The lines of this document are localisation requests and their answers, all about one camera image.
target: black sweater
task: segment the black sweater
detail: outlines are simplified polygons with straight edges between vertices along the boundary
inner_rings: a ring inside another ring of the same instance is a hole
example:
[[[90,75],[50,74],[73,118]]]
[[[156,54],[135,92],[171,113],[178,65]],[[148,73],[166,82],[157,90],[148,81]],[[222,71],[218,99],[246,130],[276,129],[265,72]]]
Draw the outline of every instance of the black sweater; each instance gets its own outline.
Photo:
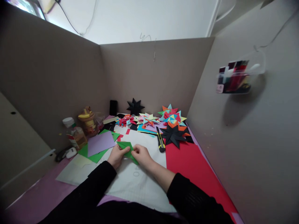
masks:
[[[116,171],[104,161],[40,223],[183,223],[138,203],[106,202],[97,207]],[[167,192],[189,223],[233,223],[221,204],[177,173]]]

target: wall-mounted holder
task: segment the wall-mounted holder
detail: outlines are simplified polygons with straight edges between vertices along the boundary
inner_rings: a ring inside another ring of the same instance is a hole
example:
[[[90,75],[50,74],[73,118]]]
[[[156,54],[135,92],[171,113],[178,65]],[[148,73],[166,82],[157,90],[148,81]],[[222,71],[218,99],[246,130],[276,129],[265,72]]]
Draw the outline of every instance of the wall-mounted holder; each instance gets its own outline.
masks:
[[[255,51],[240,57],[238,61],[249,61],[246,69],[222,67],[224,71],[217,75],[216,93],[247,94],[251,90],[253,77],[265,73],[266,55],[261,50],[255,49]]]

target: table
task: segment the table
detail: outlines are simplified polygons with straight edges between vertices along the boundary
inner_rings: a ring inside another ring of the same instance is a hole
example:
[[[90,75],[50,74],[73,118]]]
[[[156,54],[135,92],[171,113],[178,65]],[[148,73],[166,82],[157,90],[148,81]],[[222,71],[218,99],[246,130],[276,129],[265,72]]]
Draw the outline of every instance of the table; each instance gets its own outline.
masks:
[[[192,131],[190,129],[189,131],[194,143],[199,146],[199,143],[194,137]],[[199,149],[202,155],[205,157],[200,146]],[[54,209],[69,193],[76,188],[74,185],[55,180],[55,178],[71,160],[72,159],[63,159],[53,170],[43,176],[35,185],[33,185],[8,209],[6,209],[6,214],[9,215],[11,223],[37,223],[41,221],[52,209]],[[111,200],[123,201],[121,198],[105,195],[98,205]],[[232,215],[237,224],[243,224],[238,213],[233,213]]]

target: black sleeve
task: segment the black sleeve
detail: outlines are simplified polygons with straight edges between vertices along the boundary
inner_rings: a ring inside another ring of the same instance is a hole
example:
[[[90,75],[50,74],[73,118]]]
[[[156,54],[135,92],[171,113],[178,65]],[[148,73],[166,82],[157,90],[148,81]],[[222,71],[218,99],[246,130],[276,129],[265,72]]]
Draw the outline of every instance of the black sleeve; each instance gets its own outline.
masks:
[[[189,223],[234,223],[215,198],[208,196],[180,173],[171,182],[167,197]]]
[[[112,165],[102,162],[40,223],[76,223],[98,205],[115,176]]]

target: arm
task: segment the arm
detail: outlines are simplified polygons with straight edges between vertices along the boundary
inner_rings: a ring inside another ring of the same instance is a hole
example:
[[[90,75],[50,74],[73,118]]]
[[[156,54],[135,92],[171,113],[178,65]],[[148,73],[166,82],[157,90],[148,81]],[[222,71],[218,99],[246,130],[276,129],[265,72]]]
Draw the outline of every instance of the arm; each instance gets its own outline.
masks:
[[[128,151],[130,151],[129,147],[121,150],[119,145],[115,145],[108,160],[95,168],[88,178],[66,196],[40,223],[70,223],[83,218],[80,215],[87,215],[98,205],[116,176],[115,169],[119,167],[123,155]]]
[[[221,204],[183,177],[159,165],[150,157],[147,148],[135,145],[134,158],[160,184],[172,205],[189,223],[232,223]]]

